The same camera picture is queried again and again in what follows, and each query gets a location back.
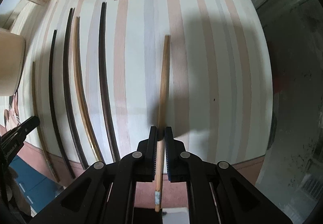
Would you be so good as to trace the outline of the blue cabinet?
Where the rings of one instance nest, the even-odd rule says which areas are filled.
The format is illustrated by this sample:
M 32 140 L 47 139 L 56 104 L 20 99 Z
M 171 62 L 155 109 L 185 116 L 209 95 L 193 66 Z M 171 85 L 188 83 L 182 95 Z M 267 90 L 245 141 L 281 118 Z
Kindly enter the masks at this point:
M 62 185 L 37 172 L 19 156 L 15 156 L 10 167 L 16 172 L 14 180 L 20 191 L 36 213 L 39 213 L 64 190 Z

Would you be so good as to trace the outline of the cream cylindrical utensil holder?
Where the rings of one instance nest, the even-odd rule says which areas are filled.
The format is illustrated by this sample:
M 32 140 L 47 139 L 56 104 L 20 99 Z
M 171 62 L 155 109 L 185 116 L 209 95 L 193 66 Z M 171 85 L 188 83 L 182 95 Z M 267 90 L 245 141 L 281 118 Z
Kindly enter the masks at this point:
M 17 91 L 25 58 L 25 39 L 6 29 L 0 33 L 0 95 L 9 97 Z

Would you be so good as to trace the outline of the striped cat placemat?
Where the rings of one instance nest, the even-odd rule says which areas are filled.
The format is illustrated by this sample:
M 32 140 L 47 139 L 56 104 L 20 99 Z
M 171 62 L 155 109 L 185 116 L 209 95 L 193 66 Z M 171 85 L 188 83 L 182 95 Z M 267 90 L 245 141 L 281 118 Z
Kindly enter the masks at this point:
M 50 0 L 28 2 L 11 31 L 26 40 L 15 97 L 1 97 L 1 132 L 33 114 L 41 121 L 20 157 L 47 177 L 43 137 L 60 182 L 72 179 L 50 116 L 54 108 L 65 152 L 76 175 L 83 169 L 65 109 L 63 51 L 70 9 L 80 20 L 83 85 L 90 120 L 106 163 L 113 161 L 99 83 L 99 22 L 106 11 L 109 101 L 119 154 L 136 150 L 157 124 L 162 54 L 170 35 L 166 124 L 186 149 L 216 163 L 241 163 L 265 154 L 272 119 L 267 43 L 251 0 Z

